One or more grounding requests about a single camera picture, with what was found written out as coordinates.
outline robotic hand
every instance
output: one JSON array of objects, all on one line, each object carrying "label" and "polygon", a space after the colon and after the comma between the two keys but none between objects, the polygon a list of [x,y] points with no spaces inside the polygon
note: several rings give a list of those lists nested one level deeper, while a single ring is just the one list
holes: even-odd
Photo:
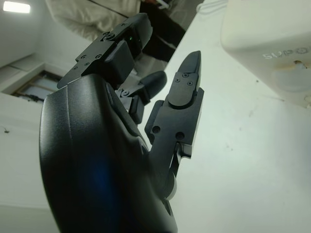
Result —
[{"label": "robotic hand", "polygon": [[204,94],[201,55],[184,60],[165,101],[156,102],[145,128],[148,151],[137,124],[166,75],[119,87],[151,34],[146,14],[104,33],[44,101],[41,173],[61,232],[177,232],[169,199],[180,159],[191,157]]}]

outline window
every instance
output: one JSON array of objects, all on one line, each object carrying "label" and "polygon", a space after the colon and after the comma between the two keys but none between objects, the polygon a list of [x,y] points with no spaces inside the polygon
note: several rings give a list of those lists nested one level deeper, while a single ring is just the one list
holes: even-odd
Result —
[{"label": "window", "polygon": [[12,95],[28,101],[43,103],[47,95],[58,90],[57,83],[60,79],[61,77],[57,75],[43,71]]}]

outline ceiling light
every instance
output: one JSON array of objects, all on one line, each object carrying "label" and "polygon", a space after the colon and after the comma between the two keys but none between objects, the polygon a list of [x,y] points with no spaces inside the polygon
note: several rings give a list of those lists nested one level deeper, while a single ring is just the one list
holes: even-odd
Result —
[{"label": "ceiling light", "polygon": [[3,10],[18,13],[29,13],[30,5],[12,1],[5,1],[3,4]]}]

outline black pants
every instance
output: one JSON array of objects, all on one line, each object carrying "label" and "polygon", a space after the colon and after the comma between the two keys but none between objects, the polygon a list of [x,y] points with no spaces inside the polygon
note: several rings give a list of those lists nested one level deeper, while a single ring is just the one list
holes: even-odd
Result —
[{"label": "black pants", "polygon": [[185,30],[151,3],[142,2],[140,12],[147,13],[153,27],[152,36],[143,52],[156,59],[168,62],[175,49],[166,45],[159,37],[177,47],[185,34]]}]

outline screw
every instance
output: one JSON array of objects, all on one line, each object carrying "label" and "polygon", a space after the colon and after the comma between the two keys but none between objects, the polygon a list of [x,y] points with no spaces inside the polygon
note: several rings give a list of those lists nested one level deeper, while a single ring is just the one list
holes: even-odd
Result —
[{"label": "screw", "polygon": [[128,96],[128,94],[130,94],[129,91],[123,91],[123,93],[122,93],[123,96]]},{"label": "screw", "polygon": [[152,128],[152,132],[153,132],[153,133],[159,133],[160,131],[161,131],[161,128],[158,127],[158,126],[154,126],[154,127]]},{"label": "screw", "polygon": [[103,33],[103,36],[104,36],[103,39],[104,39],[104,38],[106,37],[106,35],[108,35],[108,34],[109,34],[109,32]]},{"label": "screw", "polygon": [[111,40],[112,38],[114,38],[115,37],[115,35],[113,34],[113,33],[109,33],[106,37],[105,37],[105,39],[106,40]]},{"label": "screw", "polygon": [[176,134],[176,139],[177,140],[183,140],[185,138],[185,135],[184,135],[184,133],[182,133],[182,132],[178,132],[177,134]]}]

